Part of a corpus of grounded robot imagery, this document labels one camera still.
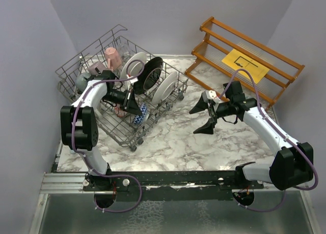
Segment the clear drinking glass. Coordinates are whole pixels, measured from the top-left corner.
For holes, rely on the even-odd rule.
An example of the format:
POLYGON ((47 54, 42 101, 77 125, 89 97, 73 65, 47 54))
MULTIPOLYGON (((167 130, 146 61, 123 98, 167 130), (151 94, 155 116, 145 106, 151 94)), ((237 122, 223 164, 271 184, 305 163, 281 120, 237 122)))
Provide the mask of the clear drinking glass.
POLYGON ((119 55, 122 57, 122 58, 126 58, 127 56, 130 56, 130 47, 127 43, 120 43, 116 46, 116 49, 119 53, 119 55))

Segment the purple mug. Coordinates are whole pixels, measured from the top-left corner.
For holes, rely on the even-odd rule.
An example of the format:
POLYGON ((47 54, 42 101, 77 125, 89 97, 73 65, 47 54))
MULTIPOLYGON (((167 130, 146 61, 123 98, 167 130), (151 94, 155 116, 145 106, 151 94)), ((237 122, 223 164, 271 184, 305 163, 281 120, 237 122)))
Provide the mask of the purple mug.
POLYGON ((100 61, 93 63, 88 68, 88 72, 92 75, 100 75, 104 70, 106 70, 106 66, 100 61))

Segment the pink cream mug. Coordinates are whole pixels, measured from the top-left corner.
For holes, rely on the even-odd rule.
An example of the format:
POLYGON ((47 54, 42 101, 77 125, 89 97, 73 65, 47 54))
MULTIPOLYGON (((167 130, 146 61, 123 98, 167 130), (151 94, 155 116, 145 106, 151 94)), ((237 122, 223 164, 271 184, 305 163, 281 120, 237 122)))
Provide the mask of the pink cream mug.
POLYGON ((108 47, 104 51, 104 56, 107 62, 107 67, 111 71, 116 70, 122 64, 118 51, 113 47, 108 47))

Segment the blue zigzag patterned bowl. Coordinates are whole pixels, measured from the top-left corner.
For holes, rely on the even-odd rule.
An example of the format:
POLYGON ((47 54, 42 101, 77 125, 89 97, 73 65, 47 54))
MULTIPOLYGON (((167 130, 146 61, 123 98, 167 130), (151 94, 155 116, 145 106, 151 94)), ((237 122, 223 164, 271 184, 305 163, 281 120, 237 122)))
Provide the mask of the blue zigzag patterned bowl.
POLYGON ((148 113, 148 108, 147 108, 147 105, 145 103, 142 103, 140 105, 140 110, 141 110, 141 115, 135 115, 133 120, 132 120, 132 124, 133 125, 140 125, 142 123, 144 123, 148 116, 149 116, 149 113, 148 113))

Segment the blue rimmed white plate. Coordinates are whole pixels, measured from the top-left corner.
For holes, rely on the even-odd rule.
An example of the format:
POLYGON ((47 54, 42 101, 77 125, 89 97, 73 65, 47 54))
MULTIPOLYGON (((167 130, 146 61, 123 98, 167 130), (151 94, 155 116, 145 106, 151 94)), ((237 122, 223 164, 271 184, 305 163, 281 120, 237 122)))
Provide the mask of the blue rimmed white plate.
POLYGON ((157 105, 164 101, 174 90, 175 84, 178 79, 178 72, 174 71, 170 73, 164 81, 157 88, 153 98, 152 104, 157 105))

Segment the red patterned glass bowl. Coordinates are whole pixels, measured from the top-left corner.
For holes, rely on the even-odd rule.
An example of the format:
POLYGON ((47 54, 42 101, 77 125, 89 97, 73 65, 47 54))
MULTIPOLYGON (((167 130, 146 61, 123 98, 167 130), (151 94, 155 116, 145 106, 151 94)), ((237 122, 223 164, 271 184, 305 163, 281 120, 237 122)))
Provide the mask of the red patterned glass bowl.
POLYGON ((115 114, 120 117, 120 118, 123 118, 125 117, 128 113, 124 110, 122 110, 120 107, 116 106, 114 108, 114 111, 115 111, 115 114))

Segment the black rimmed cream plate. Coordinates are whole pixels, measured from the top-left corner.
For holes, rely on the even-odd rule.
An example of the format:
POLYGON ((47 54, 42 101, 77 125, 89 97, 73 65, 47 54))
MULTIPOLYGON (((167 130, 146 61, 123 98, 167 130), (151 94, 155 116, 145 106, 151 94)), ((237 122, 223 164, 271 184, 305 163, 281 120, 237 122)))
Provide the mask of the black rimmed cream plate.
POLYGON ((144 71, 138 76, 138 81, 133 85, 136 95, 145 93, 151 89, 160 78, 163 67, 163 59, 155 57, 145 64, 144 71))

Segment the black rimmed printed plate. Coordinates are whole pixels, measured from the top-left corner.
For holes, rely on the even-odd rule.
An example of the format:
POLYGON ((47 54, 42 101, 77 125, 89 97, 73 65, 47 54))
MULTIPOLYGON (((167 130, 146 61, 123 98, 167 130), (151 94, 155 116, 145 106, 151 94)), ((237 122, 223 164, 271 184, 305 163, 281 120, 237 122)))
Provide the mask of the black rimmed printed plate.
POLYGON ((124 80, 127 79, 128 75, 135 76, 137 75, 142 68, 142 64, 139 61, 133 62, 133 60, 141 60, 144 64, 146 64, 147 61, 147 55, 145 52, 139 52, 135 55, 133 55, 127 63, 124 65, 121 74, 120 74, 120 79, 124 80))

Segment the dark grey mug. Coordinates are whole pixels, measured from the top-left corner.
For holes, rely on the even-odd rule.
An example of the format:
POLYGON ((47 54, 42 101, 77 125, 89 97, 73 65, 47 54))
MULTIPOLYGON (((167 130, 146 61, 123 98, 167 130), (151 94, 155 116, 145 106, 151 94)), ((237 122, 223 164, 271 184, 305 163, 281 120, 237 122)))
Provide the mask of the dark grey mug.
POLYGON ((91 74, 88 72, 81 73, 75 81, 75 86, 80 92, 84 92, 88 85, 91 74))

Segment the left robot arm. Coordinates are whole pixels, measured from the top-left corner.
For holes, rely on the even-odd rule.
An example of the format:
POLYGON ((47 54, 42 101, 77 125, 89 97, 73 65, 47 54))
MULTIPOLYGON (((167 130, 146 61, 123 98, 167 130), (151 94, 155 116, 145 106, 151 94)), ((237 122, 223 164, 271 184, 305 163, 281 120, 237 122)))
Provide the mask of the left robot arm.
POLYGON ((120 105, 122 110, 128 113, 141 116, 142 111, 134 93, 114 89, 114 83, 125 81, 117 79, 110 70, 90 75, 87 86, 78 100, 69 106, 63 106, 60 110, 63 144, 82 158, 88 169, 89 182, 103 191, 112 186, 114 176, 97 147, 99 133, 95 109, 104 100, 120 105))

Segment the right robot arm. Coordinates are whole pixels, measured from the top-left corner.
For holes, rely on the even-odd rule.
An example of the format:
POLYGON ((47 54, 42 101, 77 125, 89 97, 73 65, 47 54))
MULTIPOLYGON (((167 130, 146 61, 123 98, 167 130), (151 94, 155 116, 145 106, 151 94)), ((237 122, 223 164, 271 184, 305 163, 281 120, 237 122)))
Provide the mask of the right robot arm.
POLYGON ((245 189, 252 181, 273 184, 279 190, 296 187, 313 179, 313 148, 309 143, 300 143, 286 134, 265 113, 255 98, 246 98, 241 83, 233 81, 224 84, 227 102, 221 102, 215 91, 206 90, 201 94, 190 114, 207 110, 210 118, 195 134, 212 135, 219 118, 234 115, 263 139, 274 154, 273 162, 258 164, 249 162, 236 167, 234 183, 245 189))

